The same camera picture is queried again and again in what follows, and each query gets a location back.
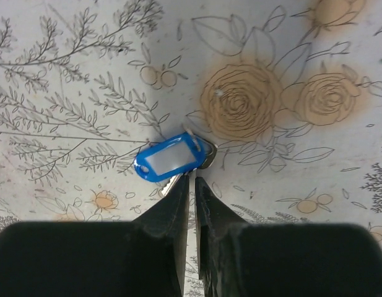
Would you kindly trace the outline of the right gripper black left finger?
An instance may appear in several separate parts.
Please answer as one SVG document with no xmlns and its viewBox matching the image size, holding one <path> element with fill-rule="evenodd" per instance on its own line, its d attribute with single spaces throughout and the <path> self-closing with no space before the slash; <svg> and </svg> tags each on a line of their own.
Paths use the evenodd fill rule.
<svg viewBox="0 0 382 297">
<path fill-rule="evenodd" d="M 189 177 L 130 222 L 21 222 L 0 233 L 0 296 L 182 296 Z"/>
</svg>

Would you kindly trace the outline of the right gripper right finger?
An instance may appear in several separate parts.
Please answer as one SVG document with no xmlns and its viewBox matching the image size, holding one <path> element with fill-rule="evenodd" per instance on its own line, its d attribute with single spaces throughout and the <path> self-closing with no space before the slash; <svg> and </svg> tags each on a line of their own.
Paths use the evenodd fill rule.
<svg viewBox="0 0 382 297">
<path fill-rule="evenodd" d="M 195 213 L 206 296 L 382 296 L 382 250 L 361 226 L 252 224 L 201 177 Z"/>
</svg>

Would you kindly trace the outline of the blue key tag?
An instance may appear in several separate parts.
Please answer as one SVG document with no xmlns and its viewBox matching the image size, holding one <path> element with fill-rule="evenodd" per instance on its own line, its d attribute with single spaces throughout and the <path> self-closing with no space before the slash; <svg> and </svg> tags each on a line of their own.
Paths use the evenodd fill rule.
<svg viewBox="0 0 382 297">
<path fill-rule="evenodd" d="M 166 196 L 184 175 L 211 166 L 217 146 L 184 126 L 184 132 L 139 152 L 134 169 L 139 177 L 161 183 L 162 196 Z"/>
</svg>

